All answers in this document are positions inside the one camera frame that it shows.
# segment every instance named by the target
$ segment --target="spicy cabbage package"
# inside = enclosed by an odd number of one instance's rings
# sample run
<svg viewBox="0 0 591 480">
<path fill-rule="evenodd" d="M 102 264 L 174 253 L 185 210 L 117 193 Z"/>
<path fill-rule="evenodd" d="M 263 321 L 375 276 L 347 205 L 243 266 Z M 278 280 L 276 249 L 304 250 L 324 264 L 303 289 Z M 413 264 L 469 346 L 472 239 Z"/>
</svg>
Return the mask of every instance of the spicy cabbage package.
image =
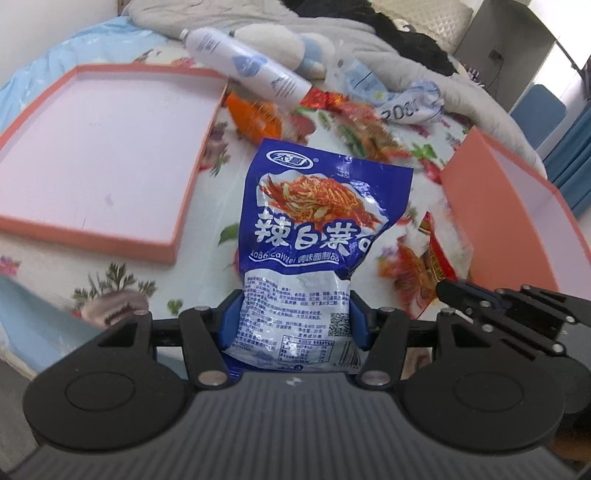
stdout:
<svg viewBox="0 0 591 480">
<path fill-rule="evenodd" d="M 412 178 L 410 168 L 264 140 L 246 177 L 244 302 L 226 353 L 259 368 L 359 369 L 349 279 L 404 213 Z"/>
</svg>

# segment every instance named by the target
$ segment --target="plush toy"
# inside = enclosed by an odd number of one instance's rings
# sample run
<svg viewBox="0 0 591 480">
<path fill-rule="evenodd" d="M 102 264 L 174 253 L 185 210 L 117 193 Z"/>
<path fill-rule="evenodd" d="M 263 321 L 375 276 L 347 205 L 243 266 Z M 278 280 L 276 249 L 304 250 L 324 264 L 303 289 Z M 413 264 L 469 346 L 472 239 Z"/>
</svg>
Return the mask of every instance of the plush toy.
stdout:
<svg viewBox="0 0 591 480">
<path fill-rule="evenodd" d="M 252 24 L 234 32 L 237 40 L 308 80 L 324 79 L 335 46 L 323 35 L 296 34 L 282 25 Z"/>
</svg>

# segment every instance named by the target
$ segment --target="pink box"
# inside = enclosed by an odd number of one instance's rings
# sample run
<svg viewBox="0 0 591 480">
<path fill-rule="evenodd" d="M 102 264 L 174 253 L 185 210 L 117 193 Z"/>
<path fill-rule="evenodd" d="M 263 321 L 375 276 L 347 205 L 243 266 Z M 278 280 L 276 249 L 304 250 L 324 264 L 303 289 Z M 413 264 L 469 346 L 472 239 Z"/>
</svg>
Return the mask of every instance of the pink box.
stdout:
<svg viewBox="0 0 591 480">
<path fill-rule="evenodd" d="M 488 289 L 530 284 L 591 300 L 591 253 L 558 189 L 477 128 L 441 172 Z"/>
</svg>

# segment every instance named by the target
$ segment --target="spray can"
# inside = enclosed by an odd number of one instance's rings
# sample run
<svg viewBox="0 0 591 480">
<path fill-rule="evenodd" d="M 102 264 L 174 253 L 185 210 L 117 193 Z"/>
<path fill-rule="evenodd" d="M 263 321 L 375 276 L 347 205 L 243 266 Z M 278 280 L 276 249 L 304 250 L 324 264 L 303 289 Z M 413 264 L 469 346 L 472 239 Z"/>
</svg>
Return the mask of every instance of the spray can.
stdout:
<svg viewBox="0 0 591 480">
<path fill-rule="evenodd" d="M 187 52 L 265 100 L 288 110 L 297 107 L 312 84 L 262 53 L 214 28 L 183 31 Z"/>
</svg>

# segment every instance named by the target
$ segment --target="crumpled plastic bag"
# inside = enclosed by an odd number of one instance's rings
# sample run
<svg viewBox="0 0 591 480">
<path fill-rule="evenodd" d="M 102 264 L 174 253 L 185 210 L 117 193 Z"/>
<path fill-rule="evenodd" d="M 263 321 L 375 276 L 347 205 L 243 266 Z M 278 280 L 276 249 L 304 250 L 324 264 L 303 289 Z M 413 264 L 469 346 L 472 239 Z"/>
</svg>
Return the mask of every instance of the crumpled plastic bag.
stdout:
<svg viewBox="0 0 591 480">
<path fill-rule="evenodd" d="M 403 92 L 389 92 L 369 68 L 342 48 L 328 65 L 326 83 L 352 101 L 373 105 L 376 117 L 386 123 L 426 124 L 439 121 L 444 113 L 444 101 L 434 82 L 418 80 Z"/>
</svg>

